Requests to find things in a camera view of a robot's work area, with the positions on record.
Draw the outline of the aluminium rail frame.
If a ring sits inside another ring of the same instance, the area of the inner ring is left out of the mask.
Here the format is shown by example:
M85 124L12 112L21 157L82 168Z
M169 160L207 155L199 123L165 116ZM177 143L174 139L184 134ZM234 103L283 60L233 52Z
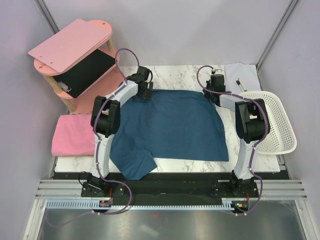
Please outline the aluminium rail frame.
M300 180L256 181L262 189L262 200L306 200L307 194ZM35 194L36 199L79 199L82 186L77 180L43 179Z

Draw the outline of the pink wooden shelf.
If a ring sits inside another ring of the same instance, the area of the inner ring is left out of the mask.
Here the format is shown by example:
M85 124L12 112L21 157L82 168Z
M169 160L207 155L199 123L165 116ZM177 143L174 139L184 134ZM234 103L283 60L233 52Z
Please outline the pink wooden shelf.
M96 96L108 95L120 85L123 79L116 63L76 98L64 92L53 77L67 72L95 50L118 60L112 34L111 25L104 20L76 19L28 52L35 69L72 114L90 113Z

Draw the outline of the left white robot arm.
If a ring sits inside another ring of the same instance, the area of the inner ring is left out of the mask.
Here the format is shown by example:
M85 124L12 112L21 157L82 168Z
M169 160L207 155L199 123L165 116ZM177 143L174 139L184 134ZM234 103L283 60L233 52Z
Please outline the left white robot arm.
M110 185L104 181L109 174L109 159L112 141L120 128L121 107L131 98L150 100L153 93L153 73L144 66L126 77L119 87L106 96L98 95L93 104L90 124L93 129L95 147L91 174L99 179L92 185L92 191L99 197L106 196Z

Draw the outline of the black mat on shelf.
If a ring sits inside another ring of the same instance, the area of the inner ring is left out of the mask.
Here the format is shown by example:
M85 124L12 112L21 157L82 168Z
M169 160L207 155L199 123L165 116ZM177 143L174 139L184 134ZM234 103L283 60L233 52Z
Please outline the black mat on shelf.
M97 49L70 70L53 78L59 86L61 83L69 86L71 90L66 93L72 98L77 98L113 65L115 58Z

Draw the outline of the small white shelf clip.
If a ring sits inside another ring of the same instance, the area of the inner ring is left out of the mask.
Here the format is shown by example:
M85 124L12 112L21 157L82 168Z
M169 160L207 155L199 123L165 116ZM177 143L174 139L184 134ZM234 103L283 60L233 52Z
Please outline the small white shelf clip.
M63 82L60 84L60 87L65 91L65 92L69 92L71 90L71 88L69 86L67 86L66 84L64 84Z

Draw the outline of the black white marker pen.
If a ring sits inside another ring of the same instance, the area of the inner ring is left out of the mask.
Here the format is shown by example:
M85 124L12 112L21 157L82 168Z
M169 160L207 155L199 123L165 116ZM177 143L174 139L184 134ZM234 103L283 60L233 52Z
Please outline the black white marker pen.
M240 89L243 91L243 92L247 92L248 90L245 88L243 82L241 81L241 79L238 79L236 80L236 83L237 85L240 87Z

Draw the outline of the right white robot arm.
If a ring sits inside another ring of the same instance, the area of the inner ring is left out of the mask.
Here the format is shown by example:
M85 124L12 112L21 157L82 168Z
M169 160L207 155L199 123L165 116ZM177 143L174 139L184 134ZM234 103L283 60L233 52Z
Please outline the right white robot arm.
M205 98L216 106L228 109L235 116L235 130L240 139L237 163L232 171L229 191L235 197L247 191L245 182L254 178L253 165L258 145L270 132L265 101L261 98L249 99L226 91L222 74L212 74L203 90Z

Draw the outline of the white cloth in corner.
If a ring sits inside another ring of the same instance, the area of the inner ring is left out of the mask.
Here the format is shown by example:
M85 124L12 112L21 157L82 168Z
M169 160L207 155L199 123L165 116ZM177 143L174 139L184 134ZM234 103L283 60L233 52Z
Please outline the white cloth in corner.
M229 63L224 66L225 73L225 89L227 92L240 94L244 91L240 89L236 80L241 79L247 92L260 91L257 69L255 65L243 64L240 62Z

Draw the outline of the dark blue t shirt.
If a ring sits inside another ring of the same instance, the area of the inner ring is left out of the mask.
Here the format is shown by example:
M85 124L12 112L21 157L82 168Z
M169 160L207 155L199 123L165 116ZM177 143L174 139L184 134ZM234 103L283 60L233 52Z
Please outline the dark blue t shirt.
M156 158L227 162L225 128L215 105L197 91L155 90L120 109L110 159L127 180L157 168Z

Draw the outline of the folded pink t shirt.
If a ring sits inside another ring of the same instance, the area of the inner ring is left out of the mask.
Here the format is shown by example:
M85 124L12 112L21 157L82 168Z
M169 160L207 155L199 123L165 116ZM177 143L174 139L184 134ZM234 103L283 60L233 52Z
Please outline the folded pink t shirt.
M95 150L95 135L90 114L67 114L58 119L51 145L54 157L90 156Z

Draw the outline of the white plastic laundry basket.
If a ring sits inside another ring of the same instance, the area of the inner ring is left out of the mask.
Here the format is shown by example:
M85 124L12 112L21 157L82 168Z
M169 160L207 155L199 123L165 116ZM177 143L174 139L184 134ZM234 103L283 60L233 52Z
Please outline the white plastic laundry basket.
M293 152L297 147L297 139L279 97L269 91L246 91L240 95L247 99L262 99L266 107L270 132L258 145L257 152L264 155Z

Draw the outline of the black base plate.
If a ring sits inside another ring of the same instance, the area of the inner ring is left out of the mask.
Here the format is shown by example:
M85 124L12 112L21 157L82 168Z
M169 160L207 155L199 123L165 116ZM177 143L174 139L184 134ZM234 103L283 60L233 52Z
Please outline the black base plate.
M121 173L110 173L106 180L91 173L82 183L81 196L125 198L132 195L191 195L213 198L256 198L255 178L237 179L233 173L149 173L140 180L128 180Z

